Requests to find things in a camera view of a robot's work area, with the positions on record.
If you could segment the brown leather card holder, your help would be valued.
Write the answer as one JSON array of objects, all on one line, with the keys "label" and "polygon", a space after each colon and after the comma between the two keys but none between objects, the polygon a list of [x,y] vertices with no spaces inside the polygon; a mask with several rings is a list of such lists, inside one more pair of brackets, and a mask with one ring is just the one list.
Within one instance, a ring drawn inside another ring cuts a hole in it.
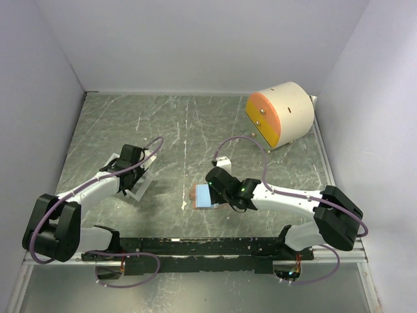
[{"label": "brown leather card holder", "polygon": [[226,204],[211,204],[209,185],[196,184],[189,191],[189,199],[192,202],[192,208],[197,210],[223,209]]}]

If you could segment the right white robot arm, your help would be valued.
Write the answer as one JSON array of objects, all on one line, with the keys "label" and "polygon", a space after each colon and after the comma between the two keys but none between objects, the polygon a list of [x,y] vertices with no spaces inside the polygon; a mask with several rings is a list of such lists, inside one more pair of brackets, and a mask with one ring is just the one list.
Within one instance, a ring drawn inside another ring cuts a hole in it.
[{"label": "right white robot arm", "polygon": [[305,218],[304,224],[282,229],[276,250],[283,259],[316,245],[351,251],[361,236],[363,212],[336,186],[305,191],[268,185],[258,179],[239,181],[218,166],[207,173],[205,181],[211,206],[226,203],[238,213],[284,211]]}]

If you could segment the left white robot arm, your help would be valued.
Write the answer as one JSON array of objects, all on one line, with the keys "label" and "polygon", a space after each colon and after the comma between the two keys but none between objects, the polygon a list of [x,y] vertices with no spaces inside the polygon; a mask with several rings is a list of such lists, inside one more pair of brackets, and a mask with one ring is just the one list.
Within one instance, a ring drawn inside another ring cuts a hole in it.
[{"label": "left white robot arm", "polygon": [[118,193],[132,197],[146,189],[147,172],[156,157],[147,147],[125,144],[87,182],[58,195],[38,197],[23,235],[22,247],[41,265],[66,262],[74,254],[88,258],[118,258],[120,233],[107,226],[82,226],[86,214],[104,199]]}]

